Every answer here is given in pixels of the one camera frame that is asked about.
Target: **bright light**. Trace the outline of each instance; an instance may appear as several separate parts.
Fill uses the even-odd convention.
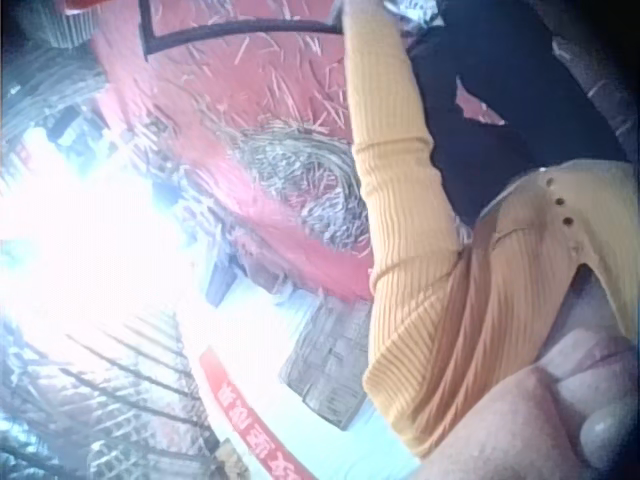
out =
[[[51,341],[176,298],[188,278],[183,234],[153,207],[150,184],[125,173],[83,183],[46,140],[30,151],[52,161],[1,207],[4,230],[34,245],[28,264],[0,275],[25,336]]]

